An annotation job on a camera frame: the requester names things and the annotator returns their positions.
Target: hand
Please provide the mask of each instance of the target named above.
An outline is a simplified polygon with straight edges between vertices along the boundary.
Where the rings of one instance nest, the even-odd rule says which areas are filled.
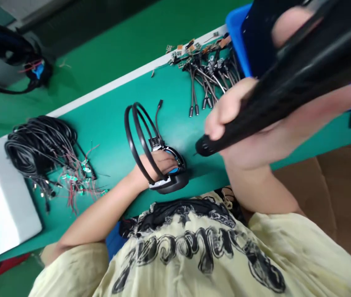
[[[281,46],[312,12],[294,7],[276,22],[273,41]],[[240,110],[241,100],[248,100],[248,93],[257,80],[245,78],[229,89],[207,117],[205,133],[211,140],[223,135],[224,124],[232,121]],[[289,156],[332,119],[351,108],[351,85],[325,94],[295,110],[288,117],[242,141],[222,150],[225,163],[240,169],[255,169]]]
[[[167,174],[171,170],[178,167],[178,163],[175,160],[174,156],[172,154],[166,153],[165,151],[162,151],[162,150],[154,151],[152,152],[152,157],[156,165],[159,167],[160,171],[163,174]],[[140,159],[142,164],[145,167],[145,170],[148,172],[149,176],[151,177],[151,179],[157,182],[159,176],[156,173],[156,171],[153,169],[146,155],[141,155]],[[135,165],[134,169],[131,171],[129,176],[131,177],[132,183],[141,192],[149,188],[148,180],[142,174],[140,168],[137,165]]]

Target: coiled black cable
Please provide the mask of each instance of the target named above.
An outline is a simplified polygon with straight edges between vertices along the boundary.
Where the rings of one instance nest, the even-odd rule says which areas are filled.
[[[6,154],[13,166],[26,179],[33,182],[34,188],[41,189],[41,196],[46,200],[46,211],[49,212],[49,197],[55,195],[50,184],[59,187],[62,185],[57,181],[50,181],[47,174],[57,167],[75,173],[78,171],[75,167],[75,159],[78,155],[74,145],[87,161],[87,157],[77,143],[76,131],[62,120],[42,115],[15,127],[7,138]],[[96,179],[91,166],[89,169],[91,178]]]

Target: headphone ear cup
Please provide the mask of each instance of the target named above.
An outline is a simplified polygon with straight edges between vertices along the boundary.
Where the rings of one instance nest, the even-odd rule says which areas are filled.
[[[183,172],[177,175],[171,175],[173,184],[162,189],[156,190],[159,194],[168,194],[184,188],[189,183],[189,175],[187,172]]]

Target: wrist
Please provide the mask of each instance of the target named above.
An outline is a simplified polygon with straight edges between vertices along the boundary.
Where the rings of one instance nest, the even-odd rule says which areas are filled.
[[[149,188],[149,183],[146,180],[145,176],[138,170],[138,172],[134,169],[132,170],[126,177],[127,183],[130,185],[130,188],[133,191],[139,193],[145,191]]]

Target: brown cardboard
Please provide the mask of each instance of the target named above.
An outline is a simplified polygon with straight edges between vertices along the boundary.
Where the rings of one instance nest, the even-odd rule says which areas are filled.
[[[351,145],[274,174],[306,216],[351,254]]]

